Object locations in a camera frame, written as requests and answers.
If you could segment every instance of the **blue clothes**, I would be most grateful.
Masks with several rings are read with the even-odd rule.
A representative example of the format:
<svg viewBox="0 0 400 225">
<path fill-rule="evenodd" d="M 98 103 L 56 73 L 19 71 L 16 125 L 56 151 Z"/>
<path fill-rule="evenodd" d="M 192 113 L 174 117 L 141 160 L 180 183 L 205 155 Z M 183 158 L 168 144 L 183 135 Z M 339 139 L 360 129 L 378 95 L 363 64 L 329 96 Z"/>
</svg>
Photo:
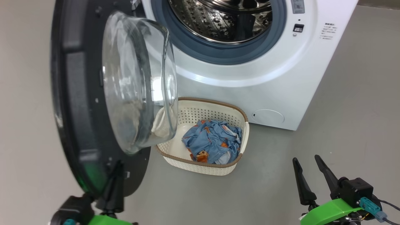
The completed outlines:
<svg viewBox="0 0 400 225">
<path fill-rule="evenodd" d="M 213 164 L 233 162 L 239 155 L 241 140 L 241 128 L 216 120 L 198 121 L 182 138 L 193 161 Z"/>
</svg>

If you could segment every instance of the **black cable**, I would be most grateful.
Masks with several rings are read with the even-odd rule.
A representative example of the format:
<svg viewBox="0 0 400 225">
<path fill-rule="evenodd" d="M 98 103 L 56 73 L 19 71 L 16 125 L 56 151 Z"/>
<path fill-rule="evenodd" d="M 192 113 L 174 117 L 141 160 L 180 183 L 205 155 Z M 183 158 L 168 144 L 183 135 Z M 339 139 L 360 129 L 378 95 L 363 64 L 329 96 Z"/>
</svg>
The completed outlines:
<svg viewBox="0 0 400 225">
<path fill-rule="evenodd" d="M 390 221 L 390 220 L 388 220 L 388 219 L 386 219 L 386 218 L 383 218 L 383 220 L 384 220 L 385 222 L 391 224 L 391 225 L 400 225 L 400 224 L 395 223 L 395 222 L 392 222 L 392 221 Z"/>
<path fill-rule="evenodd" d="M 381 203 L 388 204 L 388 205 L 390 205 L 391 207 L 393 207 L 393 208 L 397 209 L 398 211 L 400 211 L 400 208 L 399 208 L 399 207 L 393 205 L 393 204 L 390 203 L 390 202 L 387 202 L 387 201 L 384 201 L 384 200 L 380 200 L 380 199 L 377 199 L 377 200 L 380 201 Z"/>
</svg>

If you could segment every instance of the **perforated basket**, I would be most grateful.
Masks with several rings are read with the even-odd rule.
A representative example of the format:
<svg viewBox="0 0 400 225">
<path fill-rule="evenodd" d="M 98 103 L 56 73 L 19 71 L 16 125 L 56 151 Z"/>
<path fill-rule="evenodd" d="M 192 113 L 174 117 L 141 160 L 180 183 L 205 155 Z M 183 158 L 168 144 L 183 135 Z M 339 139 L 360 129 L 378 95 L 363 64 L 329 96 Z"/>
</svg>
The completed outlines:
<svg viewBox="0 0 400 225">
<path fill-rule="evenodd" d="M 176 135 L 168 142 L 158 144 L 157 151 L 165 160 L 181 169 L 208 175 L 225 176 L 233 171 L 246 149 L 249 134 L 249 123 L 246 114 L 236 106 L 199 98 L 179 98 L 178 128 Z M 242 129 L 242 143 L 239 156 L 235 161 L 225 164 L 208 164 L 194 162 L 190 153 L 182 142 L 183 135 L 199 120 L 227 121 L 229 125 Z"/>
</svg>

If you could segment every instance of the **floor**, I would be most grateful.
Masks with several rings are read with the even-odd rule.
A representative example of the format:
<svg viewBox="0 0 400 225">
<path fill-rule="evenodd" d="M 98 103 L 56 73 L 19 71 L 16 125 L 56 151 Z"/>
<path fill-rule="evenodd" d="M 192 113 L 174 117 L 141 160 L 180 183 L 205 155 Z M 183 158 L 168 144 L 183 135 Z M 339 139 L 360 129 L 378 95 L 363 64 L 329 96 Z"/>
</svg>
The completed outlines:
<svg viewBox="0 0 400 225">
<path fill-rule="evenodd" d="M 46 224 L 69 195 L 82 193 L 52 116 L 53 7 L 47 0 L 0 3 L 0 224 Z M 298 199 L 293 157 L 317 203 L 329 200 L 315 154 L 337 177 L 361 177 L 379 198 L 400 205 L 399 39 L 400 11 L 358 6 L 296 132 L 252 125 L 243 158 L 225 177 L 175 168 L 152 151 L 143 183 L 119 218 L 141 225 L 296 225 L 307 207 Z M 400 222 L 397 211 L 384 210 Z"/>
</svg>

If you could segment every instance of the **basket brown rim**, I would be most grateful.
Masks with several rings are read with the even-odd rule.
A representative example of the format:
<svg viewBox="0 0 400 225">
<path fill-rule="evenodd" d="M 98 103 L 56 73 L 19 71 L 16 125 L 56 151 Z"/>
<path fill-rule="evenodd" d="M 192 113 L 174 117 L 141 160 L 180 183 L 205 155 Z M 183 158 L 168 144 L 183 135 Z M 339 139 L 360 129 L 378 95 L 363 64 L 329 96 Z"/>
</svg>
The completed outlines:
<svg viewBox="0 0 400 225">
<path fill-rule="evenodd" d="M 214 100 L 208 100 L 208 99 L 202 99 L 202 98 L 189 98 L 189 97 L 180 97 L 178 98 L 178 101 L 181 100 L 188 100 L 188 101 L 197 101 L 197 102 L 206 102 L 206 103 L 212 103 L 212 104 L 218 104 L 218 105 L 222 105 L 222 106 L 226 106 L 232 109 L 235 109 L 237 111 L 239 111 L 242 116 L 244 117 L 244 121 L 248 122 L 247 116 L 244 113 L 244 111 L 240 108 L 238 108 L 237 106 L 234 106 L 232 104 L 228 104 L 228 103 L 224 103 L 224 102 L 219 102 L 219 101 L 214 101 Z M 224 164 L 224 165 L 219 165 L 219 164 L 209 164 L 209 163 L 200 163 L 200 162 L 195 162 L 195 161 L 191 161 L 191 160 L 187 160 L 187 159 L 182 159 L 173 155 L 169 155 L 163 151 L 161 151 L 161 149 L 158 147 L 158 145 L 155 146 L 157 151 L 164 157 L 170 158 L 170 159 L 174 159 L 183 163 L 189 163 L 192 165 L 199 165 L 199 166 L 204 166 L 204 167 L 215 167 L 215 168 L 227 168 L 227 167 L 231 167 L 235 164 L 238 163 L 238 161 L 242 158 L 243 153 L 239 153 L 238 157 L 231 163 L 228 164 Z"/>
</svg>

